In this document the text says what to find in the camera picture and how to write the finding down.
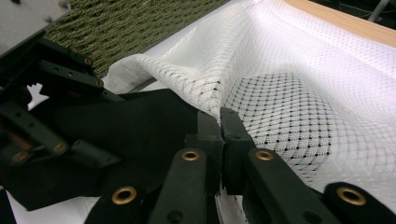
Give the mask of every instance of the green carpet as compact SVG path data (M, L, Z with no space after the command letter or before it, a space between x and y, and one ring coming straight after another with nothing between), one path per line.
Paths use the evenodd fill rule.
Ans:
M71 0L47 39L93 59L97 76L115 61L160 43L228 0Z

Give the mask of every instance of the white cloth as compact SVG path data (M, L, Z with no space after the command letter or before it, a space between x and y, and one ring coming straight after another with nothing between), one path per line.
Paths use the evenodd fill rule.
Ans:
M123 93L150 77L217 119L221 106L237 111L308 186L346 181L396 212L396 49L282 0L249 1L164 55L114 63L105 86Z

